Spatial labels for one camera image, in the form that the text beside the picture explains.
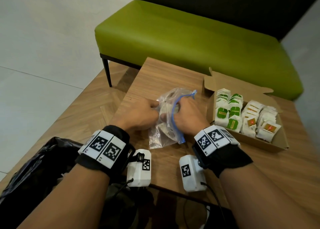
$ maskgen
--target white floor tile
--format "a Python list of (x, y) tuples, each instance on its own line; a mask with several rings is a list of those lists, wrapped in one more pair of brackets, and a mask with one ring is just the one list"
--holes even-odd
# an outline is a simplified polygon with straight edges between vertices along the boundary
[(0, 67), (0, 171), (9, 172), (82, 89)]
[(131, 0), (0, 0), (0, 66), (84, 89), (103, 69), (94, 28)]
[(0, 172), (0, 182), (1, 182), (2, 179), (5, 178), (6, 175), (7, 175), (6, 173)]

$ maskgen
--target black bench leg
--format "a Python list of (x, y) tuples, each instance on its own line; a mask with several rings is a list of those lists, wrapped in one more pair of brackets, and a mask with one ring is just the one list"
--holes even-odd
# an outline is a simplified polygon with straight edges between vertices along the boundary
[(103, 58), (102, 62), (103, 62), (104, 70), (106, 71), (106, 77), (108, 79), (109, 86), (112, 87), (108, 60)]

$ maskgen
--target black backrest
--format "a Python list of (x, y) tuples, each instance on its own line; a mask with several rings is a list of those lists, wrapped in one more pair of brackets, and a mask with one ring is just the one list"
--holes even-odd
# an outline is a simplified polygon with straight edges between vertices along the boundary
[(315, 0), (144, 0), (282, 39)]

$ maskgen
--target box flap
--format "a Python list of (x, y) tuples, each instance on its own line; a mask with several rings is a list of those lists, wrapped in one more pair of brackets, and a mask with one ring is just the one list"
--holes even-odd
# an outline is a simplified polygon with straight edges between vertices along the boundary
[(273, 90), (267, 87), (257, 86), (237, 78), (221, 74), (209, 68), (211, 76), (204, 77), (204, 87), (206, 89), (217, 91), (225, 88), (231, 91), (232, 94), (238, 93), (243, 95), (243, 100), (249, 102), (251, 100), (260, 102), (267, 106), (275, 107), (279, 113), (282, 112), (277, 102), (265, 93), (273, 93)]

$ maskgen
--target forearm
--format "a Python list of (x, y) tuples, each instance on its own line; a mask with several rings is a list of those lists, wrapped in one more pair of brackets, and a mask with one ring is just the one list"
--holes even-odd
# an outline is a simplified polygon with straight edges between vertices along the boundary
[(75, 165), (18, 229), (98, 228), (109, 177)]
[(225, 169), (220, 181), (242, 229), (319, 228), (319, 225), (254, 164)]

